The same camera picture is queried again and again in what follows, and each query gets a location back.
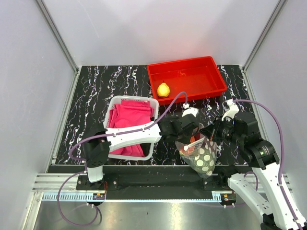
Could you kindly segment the red fake food piece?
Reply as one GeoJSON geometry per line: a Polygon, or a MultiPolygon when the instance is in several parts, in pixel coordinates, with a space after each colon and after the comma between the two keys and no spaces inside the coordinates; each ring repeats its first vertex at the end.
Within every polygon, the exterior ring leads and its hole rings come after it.
{"type": "Polygon", "coordinates": [[[193,152],[195,151],[196,146],[197,146],[197,143],[196,143],[197,141],[198,141],[198,139],[196,137],[191,137],[190,143],[184,144],[180,148],[180,150],[179,150],[180,155],[189,156],[189,155],[193,154],[193,152]]]}

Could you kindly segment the clear zip top bag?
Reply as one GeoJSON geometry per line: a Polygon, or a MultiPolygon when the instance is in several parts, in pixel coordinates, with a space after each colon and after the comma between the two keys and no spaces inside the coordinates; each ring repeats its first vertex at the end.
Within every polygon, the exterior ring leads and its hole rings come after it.
{"type": "Polygon", "coordinates": [[[213,175],[217,157],[217,144],[207,136],[200,133],[204,125],[199,123],[199,128],[193,130],[193,134],[187,143],[182,140],[175,142],[180,157],[189,165],[201,178],[207,179],[213,175]]]}

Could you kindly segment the yellow fake fruit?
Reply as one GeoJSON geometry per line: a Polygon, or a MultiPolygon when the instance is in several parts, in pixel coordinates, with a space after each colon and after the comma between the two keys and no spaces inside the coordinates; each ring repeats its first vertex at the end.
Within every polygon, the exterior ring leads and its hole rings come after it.
{"type": "Polygon", "coordinates": [[[170,94],[169,86],[165,82],[161,83],[157,88],[158,97],[166,98],[169,96],[169,94],[170,94]]]}

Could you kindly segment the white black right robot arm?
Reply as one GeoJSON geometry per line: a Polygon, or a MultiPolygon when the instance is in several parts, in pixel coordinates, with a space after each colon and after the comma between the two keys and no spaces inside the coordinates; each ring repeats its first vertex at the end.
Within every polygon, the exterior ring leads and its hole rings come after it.
{"type": "Polygon", "coordinates": [[[216,117],[201,133],[211,142],[229,142],[252,169],[266,197],[260,195],[245,179],[243,173],[228,166],[218,175],[218,185],[231,189],[253,211],[262,230],[305,230],[307,220],[298,210],[284,178],[279,178],[281,160],[273,145],[262,139],[258,122],[252,113],[238,112],[233,118],[216,117]]]}

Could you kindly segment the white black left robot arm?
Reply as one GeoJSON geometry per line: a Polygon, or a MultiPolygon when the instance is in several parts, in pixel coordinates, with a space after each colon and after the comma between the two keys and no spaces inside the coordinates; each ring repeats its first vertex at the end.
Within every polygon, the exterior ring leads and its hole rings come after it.
{"type": "Polygon", "coordinates": [[[188,114],[183,117],[169,116],[141,126],[119,129],[95,129],[95,135],[84,139],[83,151],[87,171],[87,184],[94,190],[103,186],[103,165],[110,152],[137,144],[181,142],[187,144],[199,131],[197,118],[188,114]]]}

